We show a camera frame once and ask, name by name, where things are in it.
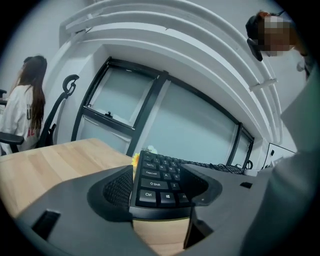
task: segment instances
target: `black slot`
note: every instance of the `black slot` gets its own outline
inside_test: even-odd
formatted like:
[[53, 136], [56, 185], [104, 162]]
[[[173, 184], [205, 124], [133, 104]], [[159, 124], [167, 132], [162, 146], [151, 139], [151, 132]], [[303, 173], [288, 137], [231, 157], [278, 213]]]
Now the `black slot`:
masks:
[[36, 232], [44, 240], [47, 240], [49, 234], [56, 225], [60, 213], [55, 211], [46, 210], [37, 222], [33, 225], [32, 230]]
[[250, 189], [251, 186], [252, 186], [252, 183], [242, 182], [242, 183], [240, 184], [240, 186], [245, 187], [245, 188], [247, 188], [247, 189]]

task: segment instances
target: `wooden desk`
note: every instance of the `wooden desk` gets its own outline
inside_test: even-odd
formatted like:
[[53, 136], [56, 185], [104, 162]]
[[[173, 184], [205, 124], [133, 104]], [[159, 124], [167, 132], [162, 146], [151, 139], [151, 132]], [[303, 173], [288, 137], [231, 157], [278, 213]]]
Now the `wooden desk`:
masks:
[[[131, 164], [98, 139], [32, 149], [0, 157], [0, 196], [9, 214], [16, 217], [54, 185], [106, 169]], [[158, 254], [183, 250], [189, 219], [133, 221], [137, 234]]]

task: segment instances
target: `black keyboard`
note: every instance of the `black keyboard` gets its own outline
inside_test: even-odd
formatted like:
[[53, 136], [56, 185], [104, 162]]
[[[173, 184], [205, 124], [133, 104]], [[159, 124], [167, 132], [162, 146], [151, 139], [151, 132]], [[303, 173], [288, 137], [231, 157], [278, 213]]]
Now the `black keyboard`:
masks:
[[[166, 220], [190, 216], [191, 204], [180, 186], [181, 164], [217, 170], [213, 164], [141, 151], [130, 201], [134, 218]], [[229, 172], [222, 165], [219, 171]]]

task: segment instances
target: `black window frame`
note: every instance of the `black window frame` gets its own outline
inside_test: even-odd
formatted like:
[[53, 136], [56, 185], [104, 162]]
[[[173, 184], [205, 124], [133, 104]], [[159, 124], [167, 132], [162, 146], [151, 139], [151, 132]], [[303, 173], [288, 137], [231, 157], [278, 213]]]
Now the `black window frame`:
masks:
[[[144, 76], [148, 76], [150, 78], [153, 78], [154, 81], [152, 83], [152, 86], [142, 104], [142, 107], [138, 113], [138, 116], [134, 122], [133, 126], [129, 126], [125, 123], [122, 123], [118, 120], [113, 119], [112, 117], [102, 114], [92, 108], [90, 108], [90, 101], [92, 97], [94, 96], [100, 82], [102, 81], [103, 77], [106, 75], [107, 71], [110, 69], [121, 69], [126, 71], [135, 72]], [[247, 163], [249, 161], [254, 140], [255, 138], [244, 128], [243, 124], [239, 122], [230, 112], [228, 112], [224, 107], [222, 107], [220, 104], [218, 104], [216, 101], [214, 101], [212, 98], [210, 98], [208, 95], [204, 94], [200, 90], [194, 88], [190, 84], [171, 76], [167, 71], [159, 71], [157, 69], [126, 61], [121, 59], [112, 58], [111, 56], [105, 61], [105, 63], [101, 66], [101, 68], [98, 70], [96, 75], [94, 76], [92, 82], [90, 83], [83, 100], [81, 102], [81, 105], [79, 107], [79, 110], [76, 115], [76, 119], [73, 126], [71, 141], [75, 141], [77, 139], [77, 134], [79, 130], [79, 125], [82, 116], [88, 116], [91, 119], [94, 119], [98, 121], [101, 124], [104, 124], [106, 126], [111, 127], [112, 129], [115, 129], [116, 131], [119, 131], [127, 136], [131, 137], [131, 142], [129, 144], [128, 150], [126, 152], [126, 155], [129, 157], [132, 157], [134, 154], [134, 150], [136, 149], [136, 146], [138, 144], [138, 141], [140, 139], [141, 133], [145, 127], [145, 124], [148, 120], [148, 117], [156, 103], [156, 100], [159, 96], [159, 93], [166, 82], [166, 80], [171, 81], [175, 85], [191, 92], [192, 94], [200, 97], [210, 105], [212, 105], [214, 108], [218, 109], [221, 113], [223, 113], [227, 118], [232, 120], [237, 125], [237, 133], [235, 136], [234, 143], [232, 145], [232, 150], [230, 152], [230, 155], [227, 160], [227, 165], [231, 165], [238, 145], [239, 140], [241, 136], [246, 136], [248, 141], [250, 142], [248, 151], [245, 157], [245, 161], [243, 164], [243, 169], [247, 166]]]

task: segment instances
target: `black office chair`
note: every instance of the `black office chair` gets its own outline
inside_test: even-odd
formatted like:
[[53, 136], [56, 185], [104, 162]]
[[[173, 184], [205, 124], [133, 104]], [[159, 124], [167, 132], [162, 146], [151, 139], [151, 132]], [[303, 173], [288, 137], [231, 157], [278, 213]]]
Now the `black office chair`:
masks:
[[[40, 135], [40, 139], [36, 145], [36, 148], [52, 146], [54, 144], [53, 134], [56, 128], [56, 124], [53, 124], [52, 127], [50, 128], [51, 123], [56, 115], [56, 112], [61, 102], [64, 99], [67, 99], [69, 96], [71, 96], [74, 93], [76, 88], [75, 81], [78, 79], [79, 79], [79, 76], [76, 74], [69, 75], [64, 79], [62, 84], [62, 88], [64, 92], [61, 93], [59, 98], [56, 100], [50, 114], [48, 115], [44, 123], [43, 130]], [[73, 82], [71, 83], [70, 89], [68, 89], [67, 85], [72, 80]], [[18, 145], [21, 145], [24, 142], [24, 140], [25, 139], [22, 136], [18, 136], [18, 135], [6, 133], [6, 132], [0, 132], [0, 142], [9, 144], [12, 150], [12, 153], [19, 152]]]
[[0, 105], [4, 105], [4, 106], [7, 105], [7, 100], [4, 100], [4, 99], [3, 99], [4, 94], [6, 94], [6, 93], [7, 93], [6, 90], [0, 89]]

